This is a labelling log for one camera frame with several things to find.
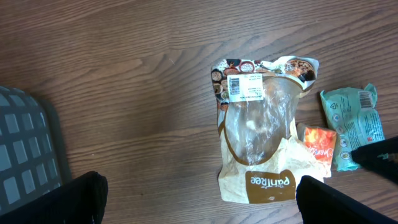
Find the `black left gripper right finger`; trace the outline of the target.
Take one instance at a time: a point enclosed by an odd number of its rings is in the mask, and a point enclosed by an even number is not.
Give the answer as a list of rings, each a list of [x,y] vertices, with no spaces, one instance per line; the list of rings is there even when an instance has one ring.
[[[309,175],[302,177],[296,201],[303,224],[397,224]]]

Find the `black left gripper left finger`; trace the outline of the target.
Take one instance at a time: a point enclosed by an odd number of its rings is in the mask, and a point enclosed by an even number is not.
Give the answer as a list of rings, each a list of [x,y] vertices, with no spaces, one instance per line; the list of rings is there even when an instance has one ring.
[[[108,196],[108,181],[95,171],[1,216],[1,224],[101,224]]]

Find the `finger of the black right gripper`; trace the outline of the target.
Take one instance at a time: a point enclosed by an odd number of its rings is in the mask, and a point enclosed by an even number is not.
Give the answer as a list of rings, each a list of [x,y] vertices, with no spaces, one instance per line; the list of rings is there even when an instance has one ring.
[[[397,183],[397,137],[361,146],[351,157],[364,169]]]

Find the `teal tissue pack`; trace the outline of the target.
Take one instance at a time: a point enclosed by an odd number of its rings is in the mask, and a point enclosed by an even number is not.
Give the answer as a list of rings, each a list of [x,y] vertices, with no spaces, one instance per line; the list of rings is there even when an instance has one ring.
[[[385,140],[376,110],[377,90],[372,84],[364,89],[340,88],[320,93],[328,128],[336,131],[333,164],[336,170],[350,171],[361,166],[352,160],[351,152],[361,146]]]

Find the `orange tissue pack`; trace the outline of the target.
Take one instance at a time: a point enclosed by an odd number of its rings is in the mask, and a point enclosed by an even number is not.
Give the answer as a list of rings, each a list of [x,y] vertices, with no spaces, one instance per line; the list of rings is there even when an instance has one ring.
[[[297,125],[297,134],[315,159],[323,164],[324,177],[331,177],[331,165],[337,133],[330,129],[299,123]]]

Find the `clear snack pouch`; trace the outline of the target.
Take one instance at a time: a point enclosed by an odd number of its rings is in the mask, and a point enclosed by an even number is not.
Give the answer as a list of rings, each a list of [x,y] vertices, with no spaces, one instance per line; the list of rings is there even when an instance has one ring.
[[[297,56],[223,59],[212,66],[224,201],[293,200],[302,177],[324,180],[324,166],[298,138],[295,125],[299,99],[311,90],[318,68],[318,60]]]

